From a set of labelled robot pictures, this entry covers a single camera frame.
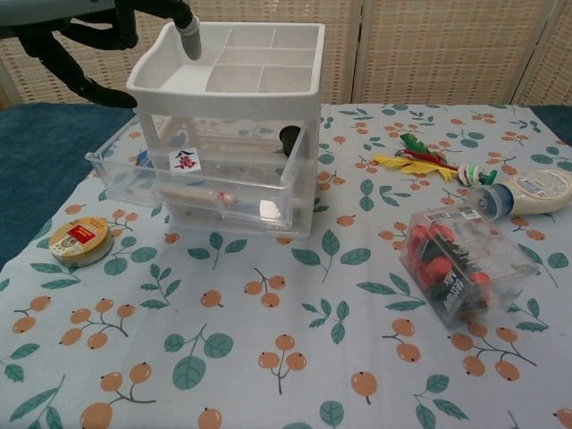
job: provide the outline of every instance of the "red chinese character sticker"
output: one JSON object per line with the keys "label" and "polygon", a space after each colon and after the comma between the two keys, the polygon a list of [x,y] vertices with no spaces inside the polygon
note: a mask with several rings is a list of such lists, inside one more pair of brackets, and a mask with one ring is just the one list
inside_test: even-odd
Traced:
{"label": "red chinese character sticker", "polygon": [[169,165],[172,172],[197,172],[200,170],[198,153],[194,147],[175,150],[169,154]]}

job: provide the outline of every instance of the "mayonnaise bottle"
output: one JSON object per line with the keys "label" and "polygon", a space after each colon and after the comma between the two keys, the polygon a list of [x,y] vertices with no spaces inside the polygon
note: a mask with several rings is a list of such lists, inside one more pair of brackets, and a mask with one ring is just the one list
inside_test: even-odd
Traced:
{"label": "mayonnaise bottle", "polygon": [[572,173],[539,170],[511,176],[501,183],[475,186],[467,201],[484,215],[536,215],[559,210],[572,199]]}

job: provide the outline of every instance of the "table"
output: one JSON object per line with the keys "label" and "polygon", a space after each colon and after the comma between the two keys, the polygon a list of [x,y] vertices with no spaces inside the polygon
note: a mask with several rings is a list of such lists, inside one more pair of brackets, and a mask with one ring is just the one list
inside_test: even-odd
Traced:
{"label": "table", "polygon": [[[572,427],[570,209],[497,222],[539,275],[501,318],[449,331],[398,255],[411,213],[465,190],[368,163],[404,131],[501,177],[571,171],[572,149],[518,106],[322,115],[308,240],[177,230],[163,207],[80,183],[0,274],[0,426]],[[81,215],[116,242],[68,270],[46,238]]]}

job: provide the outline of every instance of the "floral tablecloth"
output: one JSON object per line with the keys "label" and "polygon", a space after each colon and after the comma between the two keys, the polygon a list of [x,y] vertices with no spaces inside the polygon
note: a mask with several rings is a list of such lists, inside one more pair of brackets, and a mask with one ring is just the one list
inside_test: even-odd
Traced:
{"label": "floral tablecloth", "polygon": [[[0,427],[572,427],[572,211],[498,221],[540,272],[449,331],[398,254],[411,213],[466,190],[370,162],[403,132],[501,179],[572,171],[527,108],[325,105],[308,240],[177,230],[91,174],[0,274]],[[114,248],[70,270],[46,240],[83,215]]]}

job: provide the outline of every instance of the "yellow feather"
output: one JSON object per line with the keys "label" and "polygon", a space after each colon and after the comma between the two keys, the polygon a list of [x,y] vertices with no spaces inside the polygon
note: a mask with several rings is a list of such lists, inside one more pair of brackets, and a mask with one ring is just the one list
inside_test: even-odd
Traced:
{"label": "yellow feather", "polygon": [[441,167],[437,164],[418,159],[405,158],[401,156],[391,157],[381,155],[375,156],[374,159],[379,164],[388,168],[399,168],[400,172],[405,174],[438,172],[445,181],[451,181],[457,175],[457,172],[449,168]]}

